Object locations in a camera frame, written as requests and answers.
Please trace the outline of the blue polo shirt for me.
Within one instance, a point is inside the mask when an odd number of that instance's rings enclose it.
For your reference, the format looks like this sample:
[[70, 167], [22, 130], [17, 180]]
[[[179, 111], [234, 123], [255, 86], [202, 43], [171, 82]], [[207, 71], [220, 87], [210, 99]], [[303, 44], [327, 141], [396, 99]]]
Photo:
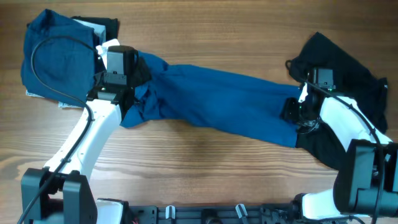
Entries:
[[150, 120], [180, 119], [194, 126], [295, 147], [296, 125], [280, 115], [297, 86], [194, 65], [170, 65], [145, 52], [151, 80], [136, 88], [138, 104], [121, 122], [132, 128]]

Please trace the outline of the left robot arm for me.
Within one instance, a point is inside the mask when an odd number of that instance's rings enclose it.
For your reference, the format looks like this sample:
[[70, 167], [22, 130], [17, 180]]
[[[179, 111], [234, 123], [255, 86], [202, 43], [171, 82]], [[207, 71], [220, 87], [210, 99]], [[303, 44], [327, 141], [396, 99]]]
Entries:
[[129, 223], [129, 204], [95, 199], [89, 179], [106, 141], [136, 104], [135, 88], [150, 79], [139, 52], [110, 46], [107, 67], [88, 92], [84, 111], [58, 152], [22, 177], [19, 223]]

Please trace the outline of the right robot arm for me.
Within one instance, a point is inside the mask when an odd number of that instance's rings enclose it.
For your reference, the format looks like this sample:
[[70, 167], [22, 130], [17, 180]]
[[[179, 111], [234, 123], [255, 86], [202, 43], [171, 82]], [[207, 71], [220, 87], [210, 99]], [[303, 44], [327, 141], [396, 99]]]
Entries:
[[300, 97], [282, 117], [297, 124], [297, 144], [318, 154], [338, 174], [333, 187], [299, 196], [299, 218], [308, 222], [397, 217], [397, 144], [383, 135], [354, 98], [338, 92], [329, 69], [294, 75]]

